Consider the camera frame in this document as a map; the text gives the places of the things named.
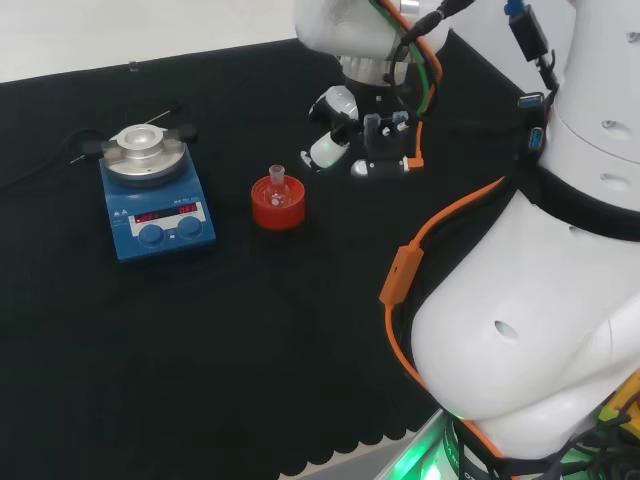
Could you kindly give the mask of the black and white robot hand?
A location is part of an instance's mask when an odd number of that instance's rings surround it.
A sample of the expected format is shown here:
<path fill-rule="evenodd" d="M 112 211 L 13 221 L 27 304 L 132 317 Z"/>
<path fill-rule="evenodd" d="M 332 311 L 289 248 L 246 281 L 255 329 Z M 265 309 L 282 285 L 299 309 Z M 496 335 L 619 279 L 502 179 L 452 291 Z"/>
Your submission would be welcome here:
<path fill-rule="evenodd" d="M 361 132 L 362 121 L 356 98 L 344 85 L 329 87 L 311 106 L 309 120 L 320 123 L 327 132 L 300 158 L 312 171 L 332 168 L 348 152 L 351 140 Z"/>

